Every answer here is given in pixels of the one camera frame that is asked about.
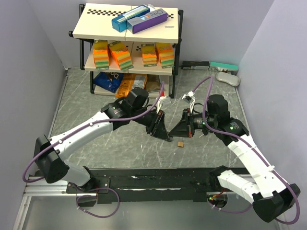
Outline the brass padlock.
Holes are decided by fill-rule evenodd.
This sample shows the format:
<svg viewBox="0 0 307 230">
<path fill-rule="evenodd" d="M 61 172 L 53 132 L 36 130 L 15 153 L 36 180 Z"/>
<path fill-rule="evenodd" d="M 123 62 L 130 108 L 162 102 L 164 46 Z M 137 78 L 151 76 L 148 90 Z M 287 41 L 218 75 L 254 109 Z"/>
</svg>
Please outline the brass padlock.
<svg viewBox="0 0 307 230">
<path fill-rule="evenodd" d="M 180 148 L 184 147 L 184 138 L 179 138 L 178 139 L 177 146 L 180 147 Z"/>
</svg>

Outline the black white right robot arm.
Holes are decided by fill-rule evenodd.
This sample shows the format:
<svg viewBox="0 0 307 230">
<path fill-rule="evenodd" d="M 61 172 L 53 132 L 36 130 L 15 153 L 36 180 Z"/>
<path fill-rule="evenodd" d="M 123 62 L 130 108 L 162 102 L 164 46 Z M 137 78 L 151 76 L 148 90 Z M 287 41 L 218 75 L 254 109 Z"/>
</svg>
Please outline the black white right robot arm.
<svg viewBox="0 0 307 230">
<path fill-rule="evenodd" d="M 212 172 L 210 187 L 215 191 L 225 188 L 235 192 L 251 203 L 256 214 L 265 222 L 277 219 L 296 206 L 295 219 L 288 224 L 296 223 L 300 212 L 297 199 L 299 187 L 289 184 L 265 159 L 243 123 L 230 116 L 227 100 L 220 94 L 210 95 L 203 112 L 194 114 L 194 92 L 190 91 L 182 99 L 189 103 L 189 108 L 183 110 L 180 122 L 170 135 L 191 138 L 197 129 L 212 131 L 240 159 L 254 180 L 248 181 L 220 166 Z"/>
</svg>

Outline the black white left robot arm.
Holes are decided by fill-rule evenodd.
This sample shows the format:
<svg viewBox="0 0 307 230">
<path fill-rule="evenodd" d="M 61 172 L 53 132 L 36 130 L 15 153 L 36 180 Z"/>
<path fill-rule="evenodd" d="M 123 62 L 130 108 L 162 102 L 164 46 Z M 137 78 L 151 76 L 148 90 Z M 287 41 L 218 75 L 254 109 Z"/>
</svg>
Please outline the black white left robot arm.
<svg viewBox="0 0 307 230">
<path fill-rule="evenodd" d="M 148 92 L 135 88 L 126 97 L 108 103 L 93 117 L 57 136 L 41 136 L 36 140 L 34 158 L 43 178 L 49 184 L 60 180 L 77 185 L 83 192 L 91 192 L 97 182 L 86 166 L 69 162 L 69 157 L 79 148 L 97 137 L 110 133 L 130 121 L 145 126 L 152 137 L 171 141 L 165 127 L 162 105 L 169 97 L 159 94 L 153 105 L 148 105 Z"/>
</svg>

